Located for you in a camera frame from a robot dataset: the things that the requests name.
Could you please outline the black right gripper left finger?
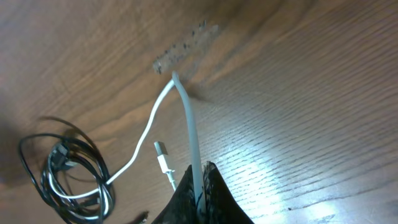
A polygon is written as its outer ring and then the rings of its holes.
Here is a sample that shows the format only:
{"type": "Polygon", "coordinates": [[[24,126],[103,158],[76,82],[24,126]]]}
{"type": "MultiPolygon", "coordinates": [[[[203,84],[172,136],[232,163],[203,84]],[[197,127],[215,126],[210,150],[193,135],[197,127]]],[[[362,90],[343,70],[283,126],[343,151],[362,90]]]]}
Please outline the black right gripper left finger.
{"type": "Polygon", "coordinates": [[[158,214],[152,224],[197,222],[197,207],[193,189],[192,166],[189,165],[166,207],[158,214]]]}

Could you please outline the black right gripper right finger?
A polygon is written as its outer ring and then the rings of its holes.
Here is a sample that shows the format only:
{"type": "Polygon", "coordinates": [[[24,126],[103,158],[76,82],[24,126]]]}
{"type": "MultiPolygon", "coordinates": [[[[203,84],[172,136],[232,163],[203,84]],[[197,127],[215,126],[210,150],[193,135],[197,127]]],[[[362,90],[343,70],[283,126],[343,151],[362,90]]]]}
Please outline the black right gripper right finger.
{"type": "Polygon", "coordinates": [[[254,223],[235,201],[214,162],[207,161],[203,166],[203,179],[206,202],[205,223],[254,223]]]}

